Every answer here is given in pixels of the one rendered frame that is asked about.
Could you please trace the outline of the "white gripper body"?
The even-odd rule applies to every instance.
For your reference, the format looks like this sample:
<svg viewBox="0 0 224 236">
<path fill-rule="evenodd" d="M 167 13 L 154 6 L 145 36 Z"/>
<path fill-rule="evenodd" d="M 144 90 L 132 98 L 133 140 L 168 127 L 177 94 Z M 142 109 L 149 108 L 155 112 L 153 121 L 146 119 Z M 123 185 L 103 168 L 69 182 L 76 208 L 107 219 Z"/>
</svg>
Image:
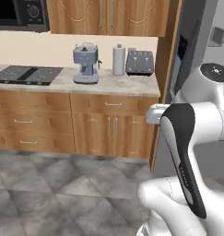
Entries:
<svg viewBox="0 0 224 236">
<path fill-rule="evenodd" d="M 170 104 L 155 103 L 151 105 L 146 113 L 148 124 L 160 125 L 162 114 L 170 107 Z"/>
</svg>

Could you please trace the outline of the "grey fridge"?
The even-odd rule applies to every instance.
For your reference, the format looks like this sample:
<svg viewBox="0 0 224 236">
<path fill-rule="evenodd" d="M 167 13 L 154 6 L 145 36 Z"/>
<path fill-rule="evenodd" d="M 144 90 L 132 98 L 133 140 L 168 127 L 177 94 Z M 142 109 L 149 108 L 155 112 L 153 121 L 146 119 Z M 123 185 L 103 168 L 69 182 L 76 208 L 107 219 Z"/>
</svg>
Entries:
<svg viewBox="0 0 224 236">
<path fill-rule="evenodd" d="M 224 0 L 183 0 L 166 103 L 202 63 L 224 65 Z M 224 179 L 224 141 L 195 148 L 201 173 Z"/>
</svg>

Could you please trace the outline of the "wooden base cupboard door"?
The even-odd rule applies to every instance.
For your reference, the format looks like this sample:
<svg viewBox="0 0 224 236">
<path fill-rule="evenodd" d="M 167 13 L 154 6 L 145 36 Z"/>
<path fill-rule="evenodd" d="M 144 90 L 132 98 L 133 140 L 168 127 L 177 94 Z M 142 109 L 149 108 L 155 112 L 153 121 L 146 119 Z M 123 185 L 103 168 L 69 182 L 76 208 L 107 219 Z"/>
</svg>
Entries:
<svg viewBox="0 0 224 236">
<path fill-rule="evenodd" d="M 118 117 L 115 136 L 115 117 Z M 112 154 L 119 158 L 148 159 L 151 152 L 154 126 L 144 116 L 118 115 L 113 119 Z"/>
<path fill-rule="evenodd" d="M 110 156 L 112 154 L 111 133 L 108 136 L 107 114 L 73 112 L 73 128 L 77 154 Z"/>
</svg>

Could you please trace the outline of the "grey toaster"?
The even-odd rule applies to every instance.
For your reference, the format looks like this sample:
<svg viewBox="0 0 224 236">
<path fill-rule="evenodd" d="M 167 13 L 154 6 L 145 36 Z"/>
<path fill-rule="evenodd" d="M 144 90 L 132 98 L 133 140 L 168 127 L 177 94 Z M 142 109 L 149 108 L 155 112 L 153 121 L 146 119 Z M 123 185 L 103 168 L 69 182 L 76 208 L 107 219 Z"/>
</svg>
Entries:
<svg viewBox="0 0 224 236">
<path fill-rule="evenodd" d="M 130 50 L 125 63 L 128 76 L 148 76 L 154 73 L 154 58 L 151 51 Z"/>
</svg>

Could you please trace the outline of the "tall wooden side panel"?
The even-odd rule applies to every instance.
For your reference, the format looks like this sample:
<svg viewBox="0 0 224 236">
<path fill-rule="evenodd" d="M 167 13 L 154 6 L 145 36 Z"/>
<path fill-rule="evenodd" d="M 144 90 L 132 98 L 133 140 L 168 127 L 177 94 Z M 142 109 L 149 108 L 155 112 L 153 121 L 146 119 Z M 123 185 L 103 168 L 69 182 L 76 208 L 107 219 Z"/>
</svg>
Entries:
<svg viewBox="0 0 224 236">
<path fill-rule="evenodd" d="M 155 74 L 160 91 L 159 103 L 166 100 L 183 3 L 184 0 L 170 0 L 166 35 L 158 41 Z"/>
</svg>

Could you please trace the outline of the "white paper towel roll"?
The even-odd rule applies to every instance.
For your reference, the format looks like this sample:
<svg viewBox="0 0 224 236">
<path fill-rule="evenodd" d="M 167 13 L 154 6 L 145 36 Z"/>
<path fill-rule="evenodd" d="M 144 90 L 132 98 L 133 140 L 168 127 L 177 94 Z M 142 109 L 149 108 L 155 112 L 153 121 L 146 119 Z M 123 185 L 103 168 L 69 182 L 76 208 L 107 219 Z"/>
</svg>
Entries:
<svg viewBox="0 0 224 236">
<path fill-rule="evenodd" d="M 112 49 L 112 73 L 115 76 L 124 74 L 125 48 L 121 43 L 118 43 Z"/>
</svg>

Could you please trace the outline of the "wide wooden drawer front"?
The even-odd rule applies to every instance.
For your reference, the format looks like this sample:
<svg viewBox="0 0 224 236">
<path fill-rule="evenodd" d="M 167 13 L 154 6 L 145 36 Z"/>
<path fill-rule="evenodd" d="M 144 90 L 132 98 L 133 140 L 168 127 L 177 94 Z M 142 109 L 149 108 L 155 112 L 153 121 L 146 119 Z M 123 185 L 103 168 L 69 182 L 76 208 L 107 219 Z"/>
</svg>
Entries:
<svg viewBox="0 0 224 236">
<path fill-rule="evenodd" d="M 73 112 L 121 114 L 144 116 L 148 107 L 159 101 L 158 98 L 141 96 L 114 96 L 71 94 L 71 106 Z M 106 106 L 104 103 L 122 103 L 122 106 Z"/>
</svg>

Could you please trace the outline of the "grey coffee machine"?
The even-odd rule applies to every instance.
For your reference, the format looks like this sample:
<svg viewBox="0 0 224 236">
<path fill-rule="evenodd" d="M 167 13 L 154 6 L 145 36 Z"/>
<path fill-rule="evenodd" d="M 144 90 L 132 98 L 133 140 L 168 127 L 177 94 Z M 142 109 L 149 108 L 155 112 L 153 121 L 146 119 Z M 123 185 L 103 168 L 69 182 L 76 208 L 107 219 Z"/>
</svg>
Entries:
<svg viewBox="0 0 224 236">
<path fill-rule="evenodd" d="M 73 50 L 73 60 L 80 65 L 79 73 L 73 77 L 77 84 L 93 85 L 99 82 L 97 62 L 99 61 L 98 46 L 92 42 L 83 42 Z"/>
</svg>

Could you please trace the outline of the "black hob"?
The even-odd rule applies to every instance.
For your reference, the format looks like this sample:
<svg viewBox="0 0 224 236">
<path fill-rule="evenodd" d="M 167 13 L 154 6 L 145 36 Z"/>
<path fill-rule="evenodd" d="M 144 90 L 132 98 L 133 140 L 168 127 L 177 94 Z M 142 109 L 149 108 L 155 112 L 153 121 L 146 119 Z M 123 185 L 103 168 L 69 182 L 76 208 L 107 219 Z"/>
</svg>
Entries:
<svg viewBox="0 0 224 236">
<path fill-rule="evenodd" d="M 0 71 L 0 84 L 49 86 L 62 67 L 10 65 Z"/>
</svg>

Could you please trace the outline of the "black microwave oven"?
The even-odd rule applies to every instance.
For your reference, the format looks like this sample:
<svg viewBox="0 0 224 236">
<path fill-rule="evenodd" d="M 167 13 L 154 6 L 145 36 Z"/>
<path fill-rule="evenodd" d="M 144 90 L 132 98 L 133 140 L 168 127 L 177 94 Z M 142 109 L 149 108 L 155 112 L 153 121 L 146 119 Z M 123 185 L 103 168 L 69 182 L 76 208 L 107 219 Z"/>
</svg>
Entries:
<svg viewBox="0 0 224 236">
<path fill-rule="evenodd" d="M 47 32 L 46 0 L 0 0 L 0 30 Z"/>
</svg>

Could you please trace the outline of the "wooden wall cupboard door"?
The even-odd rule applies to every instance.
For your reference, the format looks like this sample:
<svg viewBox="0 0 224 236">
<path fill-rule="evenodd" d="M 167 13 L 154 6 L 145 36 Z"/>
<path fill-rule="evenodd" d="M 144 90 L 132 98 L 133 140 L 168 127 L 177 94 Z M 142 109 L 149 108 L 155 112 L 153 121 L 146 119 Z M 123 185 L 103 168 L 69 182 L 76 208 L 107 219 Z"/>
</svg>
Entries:
<svg viewBox="0 0 224 236">
<path fill-rule="evenodd" d="M 107 0 L 103 0 L 100 28 L 100 0 L 47 0 L 52 34 L 106 35 Z"/>
<path fill-rule="evenodd" d="M 107 34 L 112 36 L 164 37 L 170 0 L 107 0 Z"/>
</svg>

